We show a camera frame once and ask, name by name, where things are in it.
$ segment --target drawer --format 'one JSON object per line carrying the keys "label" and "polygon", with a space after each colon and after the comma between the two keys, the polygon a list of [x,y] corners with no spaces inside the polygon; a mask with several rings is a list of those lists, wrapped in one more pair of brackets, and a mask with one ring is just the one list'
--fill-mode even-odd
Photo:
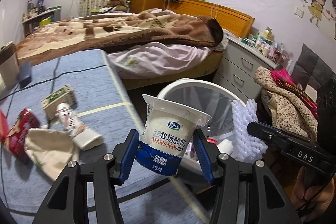
{"label": "drawer", "polygon": [[229,41],[223,56],[252,78],[259,66],[271,69],[266,63],[232,41]]}
{"label": "drawer", "polygon": [[219,75],[218,73],[215,73],[213,82],[217,85],[222,86],[228,91],[231,91],[234,95],[236,95],[239,99],[241,99],[246,104],[248,98],[243,93],[241,93],[238,88],[236,88],[228,80],[226,80],[223,76]]}
{"label": "drawer", "polygon": [[224,57],[217,72],[240,90],[247,98],[255,99],[260,92],[261,87],[254,82],[250,75]]}

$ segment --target yogurt cup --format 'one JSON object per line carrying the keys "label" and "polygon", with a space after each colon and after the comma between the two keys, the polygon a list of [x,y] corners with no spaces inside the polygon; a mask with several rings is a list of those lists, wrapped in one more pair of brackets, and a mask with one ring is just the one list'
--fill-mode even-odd
{"label": "yogurt cup", "polygon": [[173,176],[196,125],[205,126],[211,116],[192,107],[147,94],[142,97],[149,111],[135,158],[153,172]]}

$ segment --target wooden headboard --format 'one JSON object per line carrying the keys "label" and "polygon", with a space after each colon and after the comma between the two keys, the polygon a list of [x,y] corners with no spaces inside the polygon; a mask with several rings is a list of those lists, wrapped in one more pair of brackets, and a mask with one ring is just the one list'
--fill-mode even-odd
{"label": "wooden headboard", "polygon": [[[201,0],[182,0],[181,3],[169,2],[166,9],[172,10],[178,14],[190,16],[210,16],[210,10],[213,3]],[[212,9],[212,16],[215,17],[217,7]],[[254,18],[242,12],[218,5],[216,20],[223,29],[228,30],[237,37],[245,38],[248,36]]]}

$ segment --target light switch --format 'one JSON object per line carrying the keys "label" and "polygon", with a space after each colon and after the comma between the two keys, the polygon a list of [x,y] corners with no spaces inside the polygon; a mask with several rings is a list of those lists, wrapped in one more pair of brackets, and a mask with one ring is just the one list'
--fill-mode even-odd
{"label": "light switch", "polygon": [[297,16],[303,18],[303,14],[304,13],[305,13],[304,11],[300,10],[298,7],[295,7],[295,13],[294,13],[294,15],[297,15]]}

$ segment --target human hand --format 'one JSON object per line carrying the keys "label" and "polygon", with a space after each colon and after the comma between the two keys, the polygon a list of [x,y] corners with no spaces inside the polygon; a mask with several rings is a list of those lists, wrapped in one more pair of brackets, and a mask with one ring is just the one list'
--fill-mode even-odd
{"label": "human hand", "polygon": [[[304,177],[305,168],[301,167],[297,175],[297,181],[294,185],[291,197],[291,201],[295,209],[305,204],[307,200],[309,200],[322,188],[322,186],[312,186],[309,189],[305,189],[303,185]],[[332,199],[334,198],[334,190],[334,179],[332,179],[329,184],[323,189],[323,191],[312,200],[313,202],[316,202],[316,206],[314,210],[308,215],[306,222],[320,217],[326,211]]]}

